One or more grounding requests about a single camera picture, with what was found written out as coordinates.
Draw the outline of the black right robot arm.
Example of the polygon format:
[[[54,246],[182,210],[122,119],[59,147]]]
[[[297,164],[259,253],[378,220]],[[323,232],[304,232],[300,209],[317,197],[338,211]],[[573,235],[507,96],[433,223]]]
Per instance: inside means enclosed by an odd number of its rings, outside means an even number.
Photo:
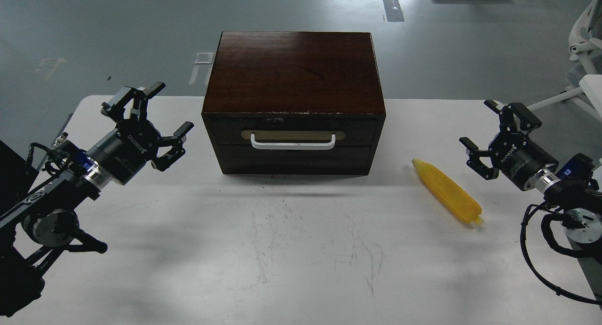
[[[601,193],[593,179],[593,160],[576,154],[563,168],[529,134],[542,123],[522,103],[501,105],[494,100],[484,105],[499,118],[499,133],[481,150],[467,137],[459,139],[468,154],[467,166],[487,181],[505,175],[519,190],[539,190],[544,201],[562,209],[559,218],[567,229],[585,230],[586,239],[578,240],[580,250],[561,248],[543,226],[549,246],[572,258],[601,261],[601,237],[591,231],[591,222],[601,220]]]

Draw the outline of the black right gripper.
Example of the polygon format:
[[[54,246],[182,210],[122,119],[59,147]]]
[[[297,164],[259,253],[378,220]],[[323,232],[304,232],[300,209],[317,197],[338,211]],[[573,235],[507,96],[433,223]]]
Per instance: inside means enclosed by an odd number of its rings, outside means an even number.
[[[542,122],[522,103],[503,105],[485,100],[484,105],[498,115],[500,133],[490,143],[490,150],[480,150],[471,139],[460,138],[467,150],[467,166],[486,181],[496,179],[501,171],[520,190],[531,190],[535,185],[531,178],[537,172],[554,171],[559,165],[558,160],[527,136],[540,128]],[[494,168],[486,166],[481,158],[491,158]]]

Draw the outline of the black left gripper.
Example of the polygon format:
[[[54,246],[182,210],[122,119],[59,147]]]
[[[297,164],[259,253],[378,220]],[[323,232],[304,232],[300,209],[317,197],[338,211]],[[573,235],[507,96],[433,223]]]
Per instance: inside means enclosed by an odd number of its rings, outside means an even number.
[[[186,134],[194,127],[185,121],[172,136],[160,136],[147,120],[148,102],[166,87],[157,81],[149,88],[123,87],[112,99],[102,103],[101,114],[116,125],[86,155],[108,172],[118,184],[125,185],[151,160],[152,167],[161,172],[170,168],[185,154]],[[133,101],[129,119],[125,118],[127,104]],[[163,156],[156,157],[158,149],[171,147]]]

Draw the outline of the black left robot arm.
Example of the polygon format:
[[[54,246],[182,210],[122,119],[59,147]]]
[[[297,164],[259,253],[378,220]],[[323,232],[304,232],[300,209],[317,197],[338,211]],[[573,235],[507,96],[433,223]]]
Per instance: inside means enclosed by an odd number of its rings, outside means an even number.
[[[127,184],[146,163],[165,171],[185,154],[183,143],[193,123],[161,136],[148,120],[148,102],[165,84],[123,87],[101,114],[115,128],[84,151],[58,137],[51,147],[31,143],[26,159],[7,146],[1,160],[1,314],[11,317],[38,299],[43,275],[63,252],[97,252],[108,246],[81,229],[75,212],[87,198],[96,200],[110,182]]]

